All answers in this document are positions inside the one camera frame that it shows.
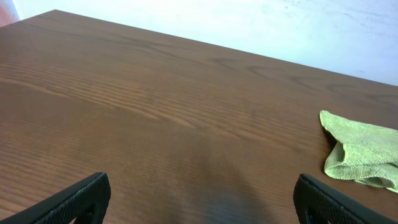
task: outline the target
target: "towel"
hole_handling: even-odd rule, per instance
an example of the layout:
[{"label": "towel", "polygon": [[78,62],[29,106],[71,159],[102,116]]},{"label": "towel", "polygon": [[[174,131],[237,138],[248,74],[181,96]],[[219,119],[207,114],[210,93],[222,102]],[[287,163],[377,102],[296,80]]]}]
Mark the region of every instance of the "towel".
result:
[{"label": "towel", "polygon": [[398,193],[398,131],[320,112],[322,126],[337,140],[325,174]]}]

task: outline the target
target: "white wall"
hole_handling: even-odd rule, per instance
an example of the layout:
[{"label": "white wall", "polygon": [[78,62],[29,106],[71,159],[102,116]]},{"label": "white wall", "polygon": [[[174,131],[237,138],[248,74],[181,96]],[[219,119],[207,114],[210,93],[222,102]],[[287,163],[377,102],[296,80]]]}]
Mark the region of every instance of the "white wall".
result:
[{"label": "white wall", "polygon": [[398,85],[397,0],[14,0]]}]

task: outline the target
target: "black object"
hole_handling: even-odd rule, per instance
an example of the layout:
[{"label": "black object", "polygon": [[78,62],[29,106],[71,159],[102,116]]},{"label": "black object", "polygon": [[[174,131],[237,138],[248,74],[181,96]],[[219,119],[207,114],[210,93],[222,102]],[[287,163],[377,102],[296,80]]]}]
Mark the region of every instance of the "black object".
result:
[{"label": "black object", "polygon": [[100,224],[110,198],[108,176],[97,172],[0,224]]},{"label": "black object", "polygon": [[293,194],[301,224],[396,224],[308,174],[298,178]]}]

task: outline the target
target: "wood grain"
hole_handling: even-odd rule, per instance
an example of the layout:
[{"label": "wood grain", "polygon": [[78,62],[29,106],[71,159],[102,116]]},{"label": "wood grain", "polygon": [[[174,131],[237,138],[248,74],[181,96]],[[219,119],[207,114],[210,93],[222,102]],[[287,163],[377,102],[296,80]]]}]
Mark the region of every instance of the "wood grain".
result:
[{"label": "wood grain", "polygon": [[0,218],[102,171],[105,223],[298,223],[300,173],[398,220],[397,194],[322,172],[318,120],[398,129],[395,86],[61,11],[0,49]]}]

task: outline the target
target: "wooden table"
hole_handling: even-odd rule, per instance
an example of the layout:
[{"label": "wooden table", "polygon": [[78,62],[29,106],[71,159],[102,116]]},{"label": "wooden table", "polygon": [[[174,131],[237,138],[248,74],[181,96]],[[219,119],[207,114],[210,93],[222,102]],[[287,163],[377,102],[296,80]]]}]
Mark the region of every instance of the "wooden table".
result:
[{"label": "wooden table", "polygon": [[298,223],[300,173],[398,220],[397,194],[322,172],[318,119],[398,129],[395,86],[52,11],[0,29],[0,105],[1,219],[103,171],[105,223],[209,223],[228,200]]}]

